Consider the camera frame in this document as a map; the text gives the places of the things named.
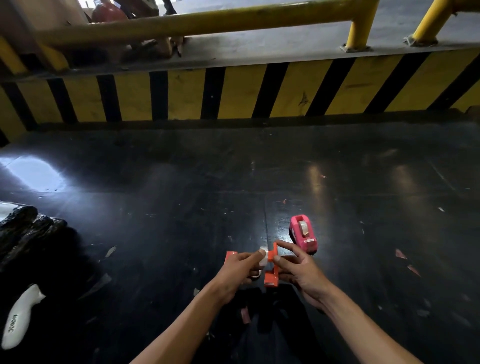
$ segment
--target person's left hand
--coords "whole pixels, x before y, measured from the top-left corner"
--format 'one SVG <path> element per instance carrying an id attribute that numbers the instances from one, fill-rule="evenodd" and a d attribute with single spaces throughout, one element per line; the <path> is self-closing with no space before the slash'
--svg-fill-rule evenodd
<path id="1" fill-rule="evenodd" d="M 255 253 L 233 254 L 228 257 L 210 282 L 218 289 L 222 304 L 227 304 L 233 299 L 241 284 L 249 284 L 252 277 L 259 275 L 259 263 L 265 254 L 265 250 L 259 250 Z"/>

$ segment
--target person's right hand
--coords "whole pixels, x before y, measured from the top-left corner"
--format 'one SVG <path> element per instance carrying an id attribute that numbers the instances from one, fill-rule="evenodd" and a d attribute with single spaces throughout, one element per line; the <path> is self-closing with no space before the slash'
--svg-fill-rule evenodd
<path id="1" fill-rule="evenodd" d="M 277 240 L 276 243 L 296 255 L 288 256 L 288 260 L 280 256 L 274 257 L 275 264 L 280 267 L 279 278 L 294 284 L 308 303 L 324 310 L 322 301 L 328 296 L 333 284 L 316 265 L 313 258 L 298 245 L 282 240 Z"/>

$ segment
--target white handle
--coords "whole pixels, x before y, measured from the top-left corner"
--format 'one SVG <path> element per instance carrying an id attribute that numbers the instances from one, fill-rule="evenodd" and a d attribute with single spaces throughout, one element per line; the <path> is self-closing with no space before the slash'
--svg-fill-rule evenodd
<path id="1" fill-rule="evenodd" d="M 3 331 L 1 347 L 4 350 L 12 349 L 20 344 L 30 324 L 32 307 L 40 303 L 44 298 L 45 296 L 40 292 L 38 285 L 34 284 L 23 292 L 17 302 L 15 302 L 10 310 L 7 324 Z"/>

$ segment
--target hand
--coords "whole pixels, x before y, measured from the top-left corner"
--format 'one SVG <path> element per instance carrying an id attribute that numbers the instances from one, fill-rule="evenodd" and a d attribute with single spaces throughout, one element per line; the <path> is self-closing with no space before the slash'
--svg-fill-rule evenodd
<path id="1" fill-rule="evenodd" d="M 241 284 L 250 284 L 252 277 L 259 275 L 259 263 L 265 254 L 265 250 L 259 250 L 256 253 L 240 253 L 228 257 L 210 282 L 216 287 L 222 304 L 227 304 L 233 299 Z"/>
<path id="2" fill-rule="evenodd" d="M 333 284 L 319 269 L 313 258 L 298 245 L 282 240 L 277 240 L 276 243 L 296 255 L 288 256 L 287 259 L 274 257 L 275 264 L 280 267 L 279 278 L 297 286 L 308 303 L 324 310 L 322 300 L 328 296 Z"/>

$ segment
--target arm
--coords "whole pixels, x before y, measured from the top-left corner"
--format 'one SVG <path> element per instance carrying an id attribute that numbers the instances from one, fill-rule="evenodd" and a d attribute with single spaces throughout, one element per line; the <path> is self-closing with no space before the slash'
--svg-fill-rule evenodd
<path id="1" fill-rule="evenodd" d="M 215 316 L 241 284 L 252 282 L 249 276 L 258 275 L 258 263 L 264 256 L 263 250 L 230 256 L 185 311 L 131 364 L 190 363 Z"/>
<path id="2" fill-rule="evenodd" d="M 280 279 L 295 284 L 307 302 L 328 315 L 362 364 L 421 364 L 331 283 L 311 256 L 295 244 L 277 244 L 297 256 L 291 261 L 275 257 Z"/>

